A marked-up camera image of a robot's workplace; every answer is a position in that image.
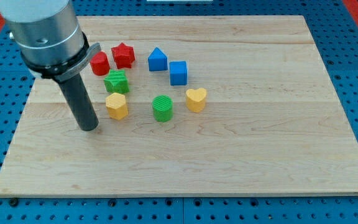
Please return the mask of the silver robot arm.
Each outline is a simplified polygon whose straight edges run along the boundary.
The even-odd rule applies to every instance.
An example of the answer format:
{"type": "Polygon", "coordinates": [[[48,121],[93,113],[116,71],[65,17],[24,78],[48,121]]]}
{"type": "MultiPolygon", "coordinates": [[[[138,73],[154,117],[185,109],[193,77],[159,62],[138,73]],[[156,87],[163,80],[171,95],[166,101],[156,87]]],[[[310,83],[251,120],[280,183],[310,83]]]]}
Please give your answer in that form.
{"type": "Polygon", "coordinates": [[[101,51],[89,45],[70,0],[0,0],[0,13],[35,77],[63,83],[101,51]]]}

